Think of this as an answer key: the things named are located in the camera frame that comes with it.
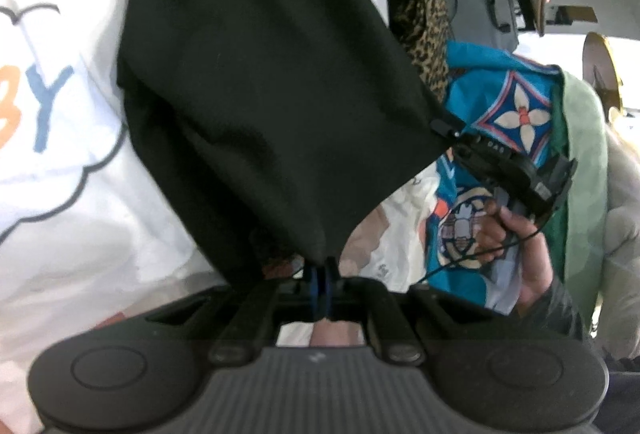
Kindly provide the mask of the person right hand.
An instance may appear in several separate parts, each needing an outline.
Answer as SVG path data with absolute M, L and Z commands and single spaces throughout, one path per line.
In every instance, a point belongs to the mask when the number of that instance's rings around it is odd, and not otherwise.
M 521 290 L 516 301 L 516 311 L 524 317 L 550 289 L 554 273 L 546 238 L 528 218 L 515 214 L 495 200 L 485 206 L 485 216 L 480 221 L 476 242 L 480 252 L 476 258 L 482 264 L 495 261 L 514 235 L 518 242 L 518 261 L 521 266 Z

